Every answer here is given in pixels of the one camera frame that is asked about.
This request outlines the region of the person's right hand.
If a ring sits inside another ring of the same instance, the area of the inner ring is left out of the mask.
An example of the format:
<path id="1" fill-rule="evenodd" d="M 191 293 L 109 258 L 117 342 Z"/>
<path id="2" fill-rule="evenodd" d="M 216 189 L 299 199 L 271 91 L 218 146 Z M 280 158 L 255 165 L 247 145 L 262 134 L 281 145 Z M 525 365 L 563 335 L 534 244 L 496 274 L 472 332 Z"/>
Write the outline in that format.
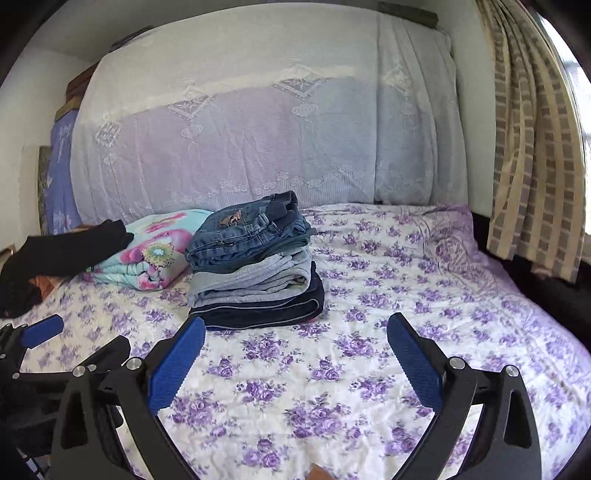
<path id="1" fill-rule="evenodd" d="M 331 473 L 329 473 L 324 468 L 318 466 L 317 464 L 311 464 L 311 469 L 308 472 L 307 480 L 335 480 L 332 477 Z"/>

